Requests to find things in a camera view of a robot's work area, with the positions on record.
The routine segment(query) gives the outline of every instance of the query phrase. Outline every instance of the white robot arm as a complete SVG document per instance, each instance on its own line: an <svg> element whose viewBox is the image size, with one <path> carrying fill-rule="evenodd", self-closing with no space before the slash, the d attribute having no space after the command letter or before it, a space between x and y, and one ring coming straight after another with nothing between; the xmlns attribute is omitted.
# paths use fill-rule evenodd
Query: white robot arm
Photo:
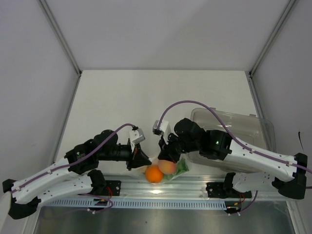
<svg viewBox="0 0 312 234"><path fill-rule="evenodd" d="M37 207L66 196L105 195L103 173L95 170L99 160L125 161L128 170L152 164L141 150L140 142L145 139L141 129L133 127L127 145L117 144L116 132L103 131L29 178L4 181L3 191L12 196L9 215L13 219L24 218L33 214Z"/></svg>
<svg viewBox="0 0 312 234"><path fill-rule="evenodd" d="M153 132L162 135L159 142L161 152L158 159L178 162L180 154L199 151L207 159L235 162L257 168L259 173L228 173L224 182L207 183L209 197L239 198L241 193L251 197L250 191L278 191L281 195L303 199L306 190L307 156L281 155L250 145L239 138L233 139L228 133L212 130L205 131L195 122L185 118L175 125L171 133L167 121L162 121Z"/></svg>

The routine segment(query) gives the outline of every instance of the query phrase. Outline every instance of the clear plastic container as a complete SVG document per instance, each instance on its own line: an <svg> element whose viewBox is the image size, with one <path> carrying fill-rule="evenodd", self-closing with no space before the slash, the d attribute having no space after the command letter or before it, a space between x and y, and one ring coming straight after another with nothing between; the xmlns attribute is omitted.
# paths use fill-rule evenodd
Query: clear plastic container
<svg viewBox="0 0 312 234"><path fill-rule="evenodd" d="M275 136L273 124L255 116L244 116L222 111L215 111L222 119L230 131L241 140L263 149L275 152ZM205 130L225 131L218 120L207 109L196 108L192 111L191 120L196 122ZM242 164L235 164L221 160L210 160L198 152L188 154L191 162L210 167L217 167L226 172L257 172L256 168L251 168Z"/></svg>

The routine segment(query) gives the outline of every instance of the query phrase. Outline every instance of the purple cable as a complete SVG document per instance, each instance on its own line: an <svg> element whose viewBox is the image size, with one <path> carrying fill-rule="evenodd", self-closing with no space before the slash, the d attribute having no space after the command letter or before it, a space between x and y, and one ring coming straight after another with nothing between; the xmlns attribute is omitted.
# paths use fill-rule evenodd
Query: purple cable
<svg viewBox="0 0 312 234"><path fill-rule="evenodd" d="M98 199L103 199L103 200L106 200L108 201L111 205L109 207L106 207L106 208L103 208L102 210L100 211L95 211L95 213L101 213L103 211L106 211L106 210L109 210L113 207L114 203L108 199L108 198L104 198L104 197L101 197L101 196L98 196L98 195L92 195L92 194L81 194L81 195L85 195L85 196L91 196L91 197L95 197L95 198L98 198Z"/></svg>
<svg viewBox="0 0 312 234"><path fill-rule="evenodd" d="M231 133L231 131L227 128L227 126L225 126L224 122L220 119L220 117L213 111L213 109L211 109L209 106L199 102L199 101L192 101L192 100L185 100L185 101L178 101L172 105L170 105L165 111L164 113L162 114L159 122L158 122L158 126L157 126L157 130L160 129L160 125L161 125L161 122L163 121L166 113L171 109L173 108L174 106L177 106L179 104L183 104L183 103L194 103L194 104L197 104L197 105L200 105L200 106L203 106L205 107L207 110L209 110L213 115L214 117L216 117L216 119L219 121L219 123L222 125L222 127L225 129L225 131L231 136L231 138L238 144L240 145L241 147L243 147L244 149L248 150L248 151L252 151L252 149L246 145L244 145L243 143L241 143L234 135L233 133ZM257 155L260 155L260 156L263 156L263 157L266 157L268 159L271 159L271 160L274 160L276 162L280 162L280 163L284 163L284 164L289 164L288 161L285 161L285 160L282 160L282 159L279 159L279 158L275 158L275 157L272 157L270 155L267 155L267 154L264 154L262 152L259 152L259 151L254 151L255 154ZM300 168L300 169L303 169L309 173L312 174L312 170L309 169L309 168L306 168L306 167L303 167L303 166L300 166L298 164L291 164L291 166L293 167L297 167L297 168ZM312 186L307 186L306 189L312 189Z"/></svg>
<svg viewBox="0 0 312 234"><path fill-rule="evenodd" d="M91 157L96 151L98 151L107 141L109 141L117 132L119 132L121 129L123 129L123 128L126 127L126 126L134 127L134 125L133 125L133 124L130 124L130 123L125 123L125 124L121 125L121 126L120 126L119 128L117 128L114 132L112 132L100 145L98 145L93 151L91 151L90 153L88 153L86 156L82 157L81 159L77 160L76 162L69 163L69 164L67 164L67 165L62 165L62 166L53 168L53 169L51 169L51 172L54 172L54 171L56 171L56 170L58 170L58 169L61 169L61 168L75 166L75 165L81 163L82 161L88 159L88 158ZM19 186L19 188L24 188L27 184L30 184L30 183L34 182L35 180L37 180L37 179L39 179L39 178L41 178L41 177L43 177L43 176L45 176L45 175L47 175L47 174L49 174L49 173L48 173L48 172L44 172L44 173L42 173L42 174L40 174L40 175L38 175L38 176L36 176L36 177L30 179L29 181L23 183L22 185Z"/></svg>
<svg viewBox="0 0 312 234"><path fill-rule="evenodd" d="M99 199L103 199L103 200L108 201L111 204L109 207L103 208L102 210L94 211L95 214L98 214L98 213L101 213L103 211L109 210L114 205L114 203L110 199L105 198L105 197L101 197L101 196L97 196L97 195L91 195L91 194L81 194L81 195L92 196L92 197L96 197L96 198L99 198ZM45 219L45 220L55 219L55 218L63 217L64 215L71 214L71 213L76 212L76 211L88 211L88 210L84 209L84 208L79 208L79 209L74 209L74 210L71 210L71 211L67 211L67 212L64 212L62 214L59 214L59 215L56 215L56 216L53 216L53 217L49 217L49 218L42 216L42 218Z"/></svg>
<svg viewBox="0 0 312 234"><path fill-rule="evenodd" d="M251 205L254 203L254 201L256 200L257 196L258 196L258 190L255 192L253 200L251 201L251 203L248 206L246 206L243 210L241 210L240 212L234 213L234 215L241 214L241 213L245 212L246 210L248 210L251 207Z"/></svg>

